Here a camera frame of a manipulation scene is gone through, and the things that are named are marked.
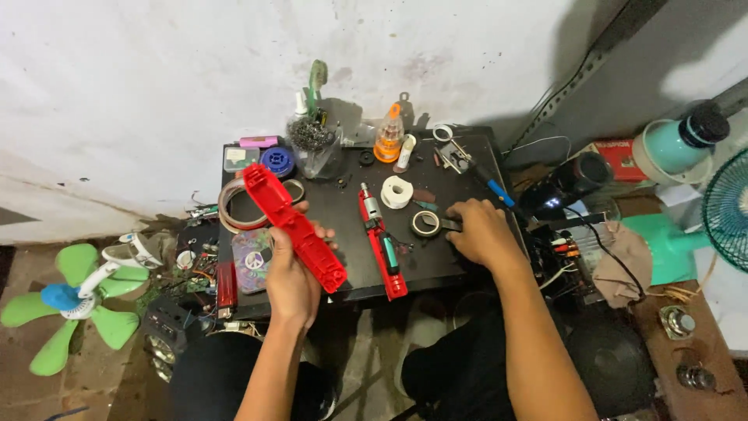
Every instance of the red device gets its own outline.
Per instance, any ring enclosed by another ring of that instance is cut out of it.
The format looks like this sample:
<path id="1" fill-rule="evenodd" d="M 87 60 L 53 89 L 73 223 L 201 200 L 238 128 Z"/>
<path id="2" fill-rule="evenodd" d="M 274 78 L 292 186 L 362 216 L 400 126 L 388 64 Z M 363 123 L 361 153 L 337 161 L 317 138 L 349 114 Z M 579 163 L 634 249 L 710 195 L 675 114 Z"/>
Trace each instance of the red device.
<path id="1" fill-rule="evenodd" d="M 291 195 L 275 175 L 264 166 L 254 163 L 244 169 L 244 185 L 257 207 L 278 228 L 283 229 L 293 243 L 296 255 L 329 294 L 348 279 L 346 269 L 335 257 L 325 241 L 317 237 L 311 222 L 292 208 Z"/>
<path id="2" fill-rule="evenodd" d="M 387 298 L 392 301 L 395 298 L 404 297 L 408 294 L 408 287 L 405 286 L 405 280 L 397 266 L 387 264 L 386 242 L 384 239 L 389 236 L 384 228 L 384 220 L 379 212 L 379 203 L 369 191 L 366 183 L 361 183 L 361 191 L 358 192 L 358 207 L 361 209 L 361 217 L 364 218 L 364 227 L 367 230 L 369 242 L 374 250 L 374 258 L 379 266 L 381 280 L 384 283 L 384 290 L 387 292 Z"/>

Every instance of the red plastic part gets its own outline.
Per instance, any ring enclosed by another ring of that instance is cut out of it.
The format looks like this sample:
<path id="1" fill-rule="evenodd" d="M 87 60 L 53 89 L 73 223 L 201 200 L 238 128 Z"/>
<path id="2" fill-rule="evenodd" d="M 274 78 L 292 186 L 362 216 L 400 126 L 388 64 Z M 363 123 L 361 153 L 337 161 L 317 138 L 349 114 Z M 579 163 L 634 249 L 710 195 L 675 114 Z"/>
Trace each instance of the red plastic part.
<path id="1" fill-rule="evenodd" d="M 216 269 L 218 280 L 218 308 L 233 308 L 239 303 L 236 297 L 236 270 L 233 261 L 218 263 Z"/>
<path id="2" fill-rule="evenodd" d="M 364 205 L 364 191 L 358 192 L 358 208 L 361 211 L 361 217 L 364 218 L 364 222 L 369 220 L 369 214 L 367 208 Z M 405 285 L 405 280 L 402 278 L 402 273 L 397 275 L 390 275 L 387 273 L 387 265 L 384 262 L 384 253 L 379 243 L 379 235 L 384 233 L 384 221 L 380 220 L 379 224 L 374 228 L 367 229 L 367 236 L 369 242 L 372 244 L 372 250 L 374 251 L 374 258 L 376 264 L 379 266 L 379 273 L 381 273 L 381 281 L 384 283 L 384 290 L 387 292 L 387 298 L 392 301 L 395 298 L 404 297 L 408 295 L 408 287 Z"/>
<path id="3" fill-rule="evenodd" d="M 268 217 L 283 229 L 293 243 L 296 255 L 329 294 L 348 279 L 346 269 L 325 241 L 317 237 L 311 222 L 291 206 L 291 195 L 275 175 L 254 163 L 244 169 L 244 185 L 249 196 Z"/>

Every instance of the wooden board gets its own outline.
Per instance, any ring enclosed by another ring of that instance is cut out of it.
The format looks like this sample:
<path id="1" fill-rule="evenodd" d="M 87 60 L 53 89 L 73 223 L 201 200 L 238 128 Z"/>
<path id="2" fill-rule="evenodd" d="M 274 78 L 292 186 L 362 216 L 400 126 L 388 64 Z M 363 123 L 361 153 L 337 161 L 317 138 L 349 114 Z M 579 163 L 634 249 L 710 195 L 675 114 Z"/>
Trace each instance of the wooden board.
<path id="1" fill-rule="evenodd" d="M 695 291 L 695 280 L 677 284 Z M 650 288 L 661 292 L 664 285 Z M 678 421 L 744 421 L 748 420 L 748 396 L 738 372 L 732 363 L 725 339 L 709 309 L 703 294 L 694 297 L 687 311 L 696 321 L 692 338 L 673 341 L 667 337 L 660 324 L 659 310 L 677 304 L 665 297 L 648 297 L 634 307 L 634 317 L 642 330 L 657 370 L 671 417 Z M 701 360 L 703 366 L 714 373 L 717 393 L 703 392 L 683 387 L 675 376 L 681 360 Z"/>

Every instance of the black container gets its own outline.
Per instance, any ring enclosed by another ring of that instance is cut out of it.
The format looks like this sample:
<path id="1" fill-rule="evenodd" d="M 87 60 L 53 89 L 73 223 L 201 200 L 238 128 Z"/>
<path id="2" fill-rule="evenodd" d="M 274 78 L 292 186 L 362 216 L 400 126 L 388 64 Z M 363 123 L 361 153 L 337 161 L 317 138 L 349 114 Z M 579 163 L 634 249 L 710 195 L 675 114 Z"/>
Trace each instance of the black container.
<path id="1" fill-rule="evenodd" d="M 566 161 L 522 193 L 520 208 L 541 220 L 563 218 L 560 211 L 613 179 L 613 169 L 600 154 L 584 152 Z"/>

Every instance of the hand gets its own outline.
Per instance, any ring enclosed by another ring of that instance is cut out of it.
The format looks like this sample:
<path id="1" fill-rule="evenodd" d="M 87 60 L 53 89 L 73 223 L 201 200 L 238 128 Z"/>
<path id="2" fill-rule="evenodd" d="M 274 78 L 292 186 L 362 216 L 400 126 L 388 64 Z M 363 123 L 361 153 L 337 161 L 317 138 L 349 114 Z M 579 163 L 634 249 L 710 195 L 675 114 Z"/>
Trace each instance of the hand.
<path id="1" fill-rule="evenodd" d="M 450 231 L 447 239 L 466 258 L 491 271 L 515 262 L 527 264 L 504 211 L 494 208 L 489 200 L 457 202 L 447 209 L 447 216 L 462 219 L 462 232 Z"/>
<path id="2" fill-rule="evenodd" d="M 300 202 L 294 209 L 306 213 L 309 210 L 309 202 Z M 335 236 L 332 229 L 324 229 L 317 221 L 311 222 L 317 237 Z M 270 228 L 270 234 L 275 240 L 273 259 L 270 261 L 266 279 L 272 311 L 271 321 L 290 324 L 305 332 L 317 316 L 322 286 L 294 253 L 288 234 L 277 227 Z M 336 243 L 329 243 L 329 246 L 333 250 L 337 249 Z"/>

